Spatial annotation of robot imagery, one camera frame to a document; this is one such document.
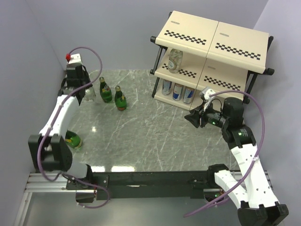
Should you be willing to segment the clear glass bottle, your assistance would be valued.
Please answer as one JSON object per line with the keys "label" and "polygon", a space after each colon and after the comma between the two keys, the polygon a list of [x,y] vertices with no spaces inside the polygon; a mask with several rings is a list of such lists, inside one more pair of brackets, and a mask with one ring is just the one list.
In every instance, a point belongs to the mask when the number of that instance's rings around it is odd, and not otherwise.
{"label": "clear glass bottle", "polygon": [[177,49],[172,49],[169,53],[168,70],[170,73],[178,73],[181,69],[183,52]]}
{"label": "clear glass bottle", "polygon": [[89,87],[89,88],[85,89],[85,96],[84,96],[84,98],[88,102],[95,101],[96,94],[95,94],[95,90],[94,90],[93,87]]}

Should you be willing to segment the silver can red tab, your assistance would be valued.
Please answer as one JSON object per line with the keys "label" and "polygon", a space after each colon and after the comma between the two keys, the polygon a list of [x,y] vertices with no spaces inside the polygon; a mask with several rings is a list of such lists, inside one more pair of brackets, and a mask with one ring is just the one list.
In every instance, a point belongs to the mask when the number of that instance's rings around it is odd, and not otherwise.
{"label": "silver can red tab", "polygon": [[185,87],[184,95],[183,95],[183,103],[184,104],[190,104],[192,102],[193,96],[194,96],[194,89],[190,87]]}

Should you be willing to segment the Red Bull can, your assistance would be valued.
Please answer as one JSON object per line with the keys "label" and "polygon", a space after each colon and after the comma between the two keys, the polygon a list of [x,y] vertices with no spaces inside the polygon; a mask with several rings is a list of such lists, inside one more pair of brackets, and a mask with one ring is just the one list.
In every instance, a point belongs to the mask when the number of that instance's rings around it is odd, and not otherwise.
{"label": "Red Bull can", "polygon": [[173,90],[173,100],[179,101],[182,96],[183,85],[175,83],[174,90]]}

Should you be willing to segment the light blue drink can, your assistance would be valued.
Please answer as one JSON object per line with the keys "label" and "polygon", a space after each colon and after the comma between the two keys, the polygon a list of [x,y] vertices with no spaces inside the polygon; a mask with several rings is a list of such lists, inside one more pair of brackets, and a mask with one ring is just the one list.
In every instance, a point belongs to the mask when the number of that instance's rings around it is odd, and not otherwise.
{"label": "light blue drink can", "polygon": [[162,82],[162,94],[167,96],[171,93],[172,82],[168,80],[163,80]]}

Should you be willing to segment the green Perrier bottle front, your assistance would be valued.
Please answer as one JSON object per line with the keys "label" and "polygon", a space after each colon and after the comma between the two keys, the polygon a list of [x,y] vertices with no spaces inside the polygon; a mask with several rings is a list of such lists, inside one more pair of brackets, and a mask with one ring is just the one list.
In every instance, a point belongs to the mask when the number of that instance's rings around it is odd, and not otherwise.
{"label": "green Perrier bottle front", "polygon": [[124,96],[123,92],[121,91],[120,86],[116,86],[115,87],[115,105],[117,107],[118,110],[120,111],[124,111],[127,108],[127,99]]}

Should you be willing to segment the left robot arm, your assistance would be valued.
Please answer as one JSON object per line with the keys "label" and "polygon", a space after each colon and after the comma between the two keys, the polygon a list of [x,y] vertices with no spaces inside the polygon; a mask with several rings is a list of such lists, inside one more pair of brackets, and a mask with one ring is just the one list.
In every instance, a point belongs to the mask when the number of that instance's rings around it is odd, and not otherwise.
{"label": "left robot arm", "polygon": [[46,172],[58,172],[70,176],[83,189],[93,186],[94,177],[91,167],[73,159],[65,143],[66,133],[73,114],[85,96],[85,88],[90,88],[90,78],[82,63],[68,64],[66,77],[58,91],[55,108],[46,125],[37,135],[28,139],[33,165],[43,177]]}

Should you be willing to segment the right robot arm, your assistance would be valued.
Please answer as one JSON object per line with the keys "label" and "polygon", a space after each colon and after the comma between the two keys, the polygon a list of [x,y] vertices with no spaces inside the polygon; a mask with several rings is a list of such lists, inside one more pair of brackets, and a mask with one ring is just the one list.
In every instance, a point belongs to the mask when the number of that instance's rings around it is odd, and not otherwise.
{"label": "right robot arm", "polygon": [[288,207],[280,204],[266,178],[258,146],[251,129],[244,124],[244,107],[240,99],[228,97],[221,111],[205,100],[184,118],[195,128],[211,124],[221,128],[222,137],[234,155],[242,174],[242,186],[231,172],[222,166],[213,166],[206,177],[212,188],[218,186],[233,201],[242,226],[277,226],[289,214]]}

